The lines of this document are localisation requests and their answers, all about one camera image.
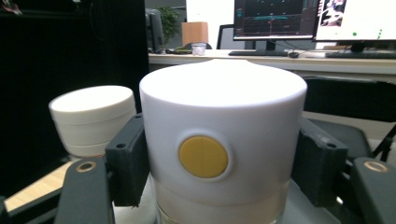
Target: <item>monitor screen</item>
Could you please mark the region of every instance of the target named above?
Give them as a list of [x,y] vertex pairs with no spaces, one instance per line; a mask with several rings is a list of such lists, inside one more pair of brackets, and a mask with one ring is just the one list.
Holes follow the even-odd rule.
[[395,0],[320,0],[314,40],[396,40],[395,8]]
[[234,0],[233,40],[311,39],[318,0]]
[[163,45],[163,22],[158,9],[146,8],[146,27],[148,47],[152,50],[160,49]]

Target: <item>white wall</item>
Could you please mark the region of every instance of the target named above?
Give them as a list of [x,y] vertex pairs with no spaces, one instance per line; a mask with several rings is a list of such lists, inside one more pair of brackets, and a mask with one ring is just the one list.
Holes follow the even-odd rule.
[[234,0],[186,0],[187,21],[206,21],[209,44],[213,49],[218,43],[219,26],[233,24]]

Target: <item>potted plant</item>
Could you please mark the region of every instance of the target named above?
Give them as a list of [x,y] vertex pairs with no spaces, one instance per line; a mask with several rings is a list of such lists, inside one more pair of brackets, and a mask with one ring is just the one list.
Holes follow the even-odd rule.
[[163,39],[166,46],[166,44],[169,42],[169,39],[178,34],[177,19],[180,14],[169,6],[157,7],[157,9],[161,12]]

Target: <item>wooden surface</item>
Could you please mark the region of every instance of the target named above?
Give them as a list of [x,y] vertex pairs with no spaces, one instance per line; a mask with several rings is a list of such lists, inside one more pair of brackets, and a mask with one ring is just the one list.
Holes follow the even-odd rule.
[[8,212],[59,189],[64,183],[66,170],[72,163],[73,162],[70,161],[64,164],[50,174],[37,180],[32,185],[7,198],[5,203]]
[[189,43],[209,42],[207,22],[182,22],[181,23],[183,46]]

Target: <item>screw hole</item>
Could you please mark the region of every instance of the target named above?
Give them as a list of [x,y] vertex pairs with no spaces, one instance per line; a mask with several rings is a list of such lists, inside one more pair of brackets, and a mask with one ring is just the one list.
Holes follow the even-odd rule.
[[333,143],[328,143],[328,144],[326,144],[328,147],[332,147],[332,148],[335,148],[335,147],[337,147],[335,144],[333,144]]
[[367,161],[364,163],[364,166],[379,173],[386,173],[389,171],[388,167],[376,161]]
[[96,167],[96,162],[94,162],[94,161],[86,161],[86,162],[80,164],[76,168],[76,170],[78,172],[80,172],[80,173],[83,173],[83,172],[88,172],[90,170],[93,170],[95,167]]
[[126,145],[123,144],[123,143],[120,143],[120,144],[117,144],[116,147],[117,147],[117,148],[124,148],[124,147],[126,147]]

